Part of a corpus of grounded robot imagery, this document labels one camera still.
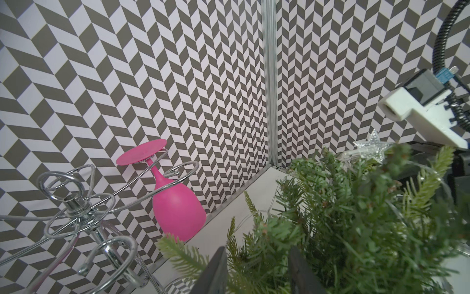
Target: chrome wire rack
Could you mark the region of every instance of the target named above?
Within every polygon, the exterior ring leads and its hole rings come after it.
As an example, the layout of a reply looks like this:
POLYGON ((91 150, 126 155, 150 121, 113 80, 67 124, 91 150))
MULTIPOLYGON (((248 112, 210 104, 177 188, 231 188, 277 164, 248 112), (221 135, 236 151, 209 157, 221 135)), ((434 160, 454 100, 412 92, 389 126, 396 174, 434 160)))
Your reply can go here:
POLYGON ((66 249, 45 270, 43 270, 39 276, 37 276, 28 285, 28 287, 26 288, 24 292, 25 294, 35 293, 39 289, 41 284, 44 282, 44 280, 52 273, 52 271, 59 264, 62 263, 62 261, 72 251, 72 249, 75 247, 75 244, 80 236, 80 233, 85 232, 96 241, 97 246, 90 252, 85 263, 78 270, 78 274, 82 276, 86 276, 88 274, 89 270, 91 269, 91 266, 93 265, 93 259, 98 253, 98 251, 100 250, 105 254, 106 258, 116 269, 108 280, 101 283, 94 289, 86 292, 86 294, 100 293, 101 291, 111 286, 121 276, 124 277, 134 287, 144 287, 148 283, 148 281, 150 281, 152 285, 155 287, 155 290, 157 293, 165 294, 166 293, 165 289, 157 280, 157 278, 151 274, 148 267, 145 265, 144 261, 142 260, 139 253, 137 252, 137 241, 131 236, 124 236, 115 226, 113 226, 108 221, 104 220, 107 214, 116 213, 125 209, 129 209, 132 206, 137 205, 149 199, 150 197, 154 196, 155 194, 163 190, 171 188, 172 186, 177 185, 179 183, 182 183, 184 180, 188 179, 191 175, 193 175, 199 169, 199 163, 196 161, 189 161, 189 162, 179 164, 164 173, 165 178, 172 177, 172 176, 179 176, 177 180, 146 194, 145 196, 137 199, 136 201, 132 203, 114 208, 116 204, 115 196, 118 195, 120 192, 124 191, 126 188, 128 188, 138 179, 140 179, 146 172, 148 172, 164 156, 168 154, 168 150, 163 148, 162 150, 157 152, 155 155, 162 153, 162 152, 163 154, 161 154, 153 162, 153 164, 149 165, 137 177, 132 179, 124 187, 122 187, 121 189, 119 189, 118 191, 112 194, 110 193, 93 194, 94 175, 95 175, 96 167, 92 164, 83 165, 67 173, 58 172, 58 171, 50 171, 50 172, 45 172, 41 174, 38 177, 39 190, 48 198, 53 199, 53 200, 58 200, 64 203, 65 208, 59 211, 56 215, 47 216, 47 217, 0 215, 0 220, 31 221, 31 222, 47 221, 47 224, 44 228, 44 237, 41 240, 39 240, 33 245, 3 260, 0 260, 0 266, 17 259, 18 257, 28 254, 31 250, 41 246, 42 244, 46 243, 49 240, 66 238, 66 237, 71 236, 71 240, 69 241, 69 244, 66 247, 66 249), (193 165, 194 167, 191 171, 187 172, 185 175, 181 175, 179 172, 179 169, 187 165, 193 165), (80 170, 84 168, 91 169, 90 185, 89 185, 90 187, 86 195, 85 195, 85 188, 82 182, 74 176, 74 174, 78 173, 80 170), (55 179, 53 179, 46 185, 46 182, 48 181, 50 177, 55 177, 55 179), (59 188, 69 183, 75 184, 78 191, 72 192, 66 197, 60 197, 54 194, 54 191, 58 190, 59 188), (92 204, 90 200, 95 199, 95 198, 98 198, 100 200, 92 204), (55 220, 63 219, 63 218, 70 218, 70 221, 68 221, 66 224, 62 225, 55 231, 51 231, 51 226, 53 222, 55 220), (114 237, 108 238, 109 234, 106 230, 108 230, 112 235, 114 235, 114 237), (118 253, 119 246, 122 246, 125 249, 129 250, 129 255, 125 260, 118 253), (139 277, 132 269, 129 268, 129 266, 131 265, 134 259, 144 270, 143 277, 139 277))

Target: black and white chevron backdrop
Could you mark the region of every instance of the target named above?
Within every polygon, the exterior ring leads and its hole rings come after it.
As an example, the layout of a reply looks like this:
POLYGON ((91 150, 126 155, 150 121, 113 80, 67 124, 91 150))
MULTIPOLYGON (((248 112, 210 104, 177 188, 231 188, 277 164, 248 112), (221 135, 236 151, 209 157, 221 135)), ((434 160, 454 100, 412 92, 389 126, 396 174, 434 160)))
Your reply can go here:
MULTIPOLYGON (((278 163, 383 140, 420 140, 376 108, 380 97, 431 69, 436 34, 455 0, 277 1, 278 163)), ((470 83, 470 8, 447 44, 447 66, 470 83)), ((465 139, 470 135, 457 130, 465 139)))
MULTIPOLYGON (((60 203, 35 187, 48 170, 93 163, 95 192, 115 191, 145 168, 116 159, 156 138, 168 140, 161 171, 201 163, 186 184, 207 213, 266 164, 260 2, 0 0, 0 13, 0 214, 57 213, 60 203)), ((154 185, 142 178, 117 206, 154 185)), ((137 239, 146 263, 161 256, 151 201, 109 221, 137 239)), ((0 221, 0 259, 38 241, 44 226, 0 221)), ((67 244, 49 241, 0 267, 0 293, 21 293, 67 244)), ((94 246, 82 234, 38 293, 78 294, 108 279, 103 255, 86 278, 76 274, 94 246)))

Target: silver glitter star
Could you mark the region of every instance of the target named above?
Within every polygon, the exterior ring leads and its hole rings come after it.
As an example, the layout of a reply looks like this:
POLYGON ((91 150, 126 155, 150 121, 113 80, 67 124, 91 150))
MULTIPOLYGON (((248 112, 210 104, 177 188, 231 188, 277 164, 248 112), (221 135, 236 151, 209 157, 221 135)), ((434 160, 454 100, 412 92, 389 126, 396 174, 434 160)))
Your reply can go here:
POLYGON ((367 136, 367 141, 358 142, 355 141, 357 150, 360 156, 364 159, 375 159, 379 163, 383 163, 385 160, 384 151, 389 149, 393 143, 382 142, 379 138, 379 133, 376 130, 373 130, 367 136))

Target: pink wine glass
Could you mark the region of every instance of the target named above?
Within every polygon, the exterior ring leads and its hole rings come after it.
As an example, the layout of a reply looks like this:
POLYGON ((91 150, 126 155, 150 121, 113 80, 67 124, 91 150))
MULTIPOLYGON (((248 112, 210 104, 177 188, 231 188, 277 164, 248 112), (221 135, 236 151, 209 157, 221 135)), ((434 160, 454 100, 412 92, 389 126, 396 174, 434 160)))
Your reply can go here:
MULTIPOLYGON (((139 161, 153 163, 151 157, 166 145, 165 139, 156 139, 125 152, 116 163, 120 166, 139 161)), ((155 190, 173 180, 162 176, 157 167, 151 171, 155 177, 155 190)), ((153 212, 164 233, 173 234, 182 241, 191 239, 204 226, 206 213, 194 192, 183 184, 174 185, 153 196, 153 212)))

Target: artificial pine tree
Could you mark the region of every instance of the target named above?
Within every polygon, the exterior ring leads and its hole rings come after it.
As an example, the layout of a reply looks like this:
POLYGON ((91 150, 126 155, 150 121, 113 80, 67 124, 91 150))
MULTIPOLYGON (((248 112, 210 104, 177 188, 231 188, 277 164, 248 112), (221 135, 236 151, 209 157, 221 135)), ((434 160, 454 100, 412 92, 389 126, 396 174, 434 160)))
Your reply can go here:
MULTIPOLYGON (((396 178, 408 161, 406 144, 395 145, 383 165, 360 159, 346 171, 327 151, 319 162, 294 160, 295 178, 279 182, 279 214, 262 216, 245 194, 254 228, 241 245, 232 219, 228 291, 290 293, 287 258, 297 246, 331 294, 443 293, 432 277, 449 274, 441 263, 469 232, 462 206, 433 199, 453 151, 443 147, 431 164, 436 172, 421 170, 404 190, 396 178)), ((207 264, 172 236, 158 247, 186 277, 197 279, 207 264)))

